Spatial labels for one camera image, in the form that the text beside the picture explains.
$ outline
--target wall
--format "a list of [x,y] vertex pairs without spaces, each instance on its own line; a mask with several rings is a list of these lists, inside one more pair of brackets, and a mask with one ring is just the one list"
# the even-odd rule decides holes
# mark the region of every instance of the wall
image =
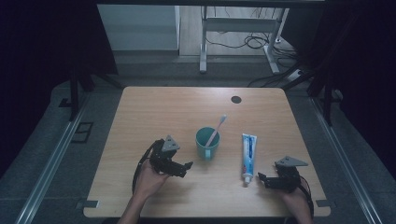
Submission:
[[112,50],[177,50],[179,6],[98,5]]

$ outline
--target green mug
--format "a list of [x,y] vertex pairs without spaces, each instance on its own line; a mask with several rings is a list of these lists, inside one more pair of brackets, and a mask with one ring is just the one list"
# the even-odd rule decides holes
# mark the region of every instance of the green mug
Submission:
[[195,135],[195,143],[197,145],[198,155],[206,161],[211,161],[213,159],[219,146],[219,132],[216,133],[210,145],[208,147],[205,146],[214,131],[214,128],[204,127],[198,130],[197,134]]

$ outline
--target forearm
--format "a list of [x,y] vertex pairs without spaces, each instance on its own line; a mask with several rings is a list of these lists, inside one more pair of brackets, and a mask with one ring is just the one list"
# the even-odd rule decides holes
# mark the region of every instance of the forearm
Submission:
[[145,202],[146,198],[137,194],[133,196],[129,200],[128,205],[125,208],[125,211],[122,214],[118,224],[136,224]]

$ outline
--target gray floor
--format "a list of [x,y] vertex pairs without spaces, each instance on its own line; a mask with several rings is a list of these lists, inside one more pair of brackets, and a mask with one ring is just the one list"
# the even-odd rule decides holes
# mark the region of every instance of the gray floor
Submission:
[[[111,77],[124,86],[246,87],[253,79],[272,75],[268,62],[261,55],[210,56],[207,73],[204,75],[199,73],[199,58],[193,55],[115,52],[115,58],[120,75]],[[85,144],[71,143],[68,146],[44,200],[35,213],[33,223],[103,223],[106,220],[84,217],[78,203],[88,197],[122,91],[96,76],[92,78],[96,85],[94,91],[89,94],[80,91],[80,96],[89,95],[81,122],[92,122],[92,133]],[[285,82],[287,80],[282,79],[275,84],[280,86]],[[260,87],[263,84],[265,80],[256,82],[251,87]],[[314,107],[313,101],[320,102],[320,97],[308,97],[305,92],[308,85],[309,81],[287,91],[286,94],[332,208],[332,213],[328,217],[316,217],[315,222],[370,223],[364,214],[365,210],[362,209],[364,203],[361,203],[356,190],[351,187],[334,151],[332,140],[326,134],[327,127],[323,126],[317,108]],[[69,98],[68,83],[56,87],[51,97],[51,103],[42,120],[18,158],[0,180],[1,223],[15,222],[68,124],[69,108],[58,106],[63,98]],[[332,130],[369,199],[372,200],[382,223],[396,223],[395,180],[348,122],[337,103],[332,104],[332,123]],[[75,134],[74,139],[79,138],[80,136]],[[211,220],[211,223],[221,221],[224,220]],[[263,219],[226,221],[265,222]]]

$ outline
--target wooden tabletop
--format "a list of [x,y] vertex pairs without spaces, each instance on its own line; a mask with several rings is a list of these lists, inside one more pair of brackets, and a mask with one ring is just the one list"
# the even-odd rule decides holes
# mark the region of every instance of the wooden tabletop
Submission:
[[[232,102],[239,96],[240,104]],[[220,143],[213,161],[197,155],[195,133],[204,126],[219,130]],[[244,186],[242,133],[257,135],[255,177]],[[285,204],[266,189],[257,173],[277,176],[274,162],[291,156],[309,165],[298,167],[308,181],[315,216],[327,216],[330,207],[317,207],[326,196],[306,150],[285,92],[275,88],[128,87],[109,132],[89,201],[87,217],[120,217],[132,196],[136,165],[144,152],[168,134],[180,149],[173,161],[193,166],[184,178],[168,178],[146,203],[142,217],[284,217]]]

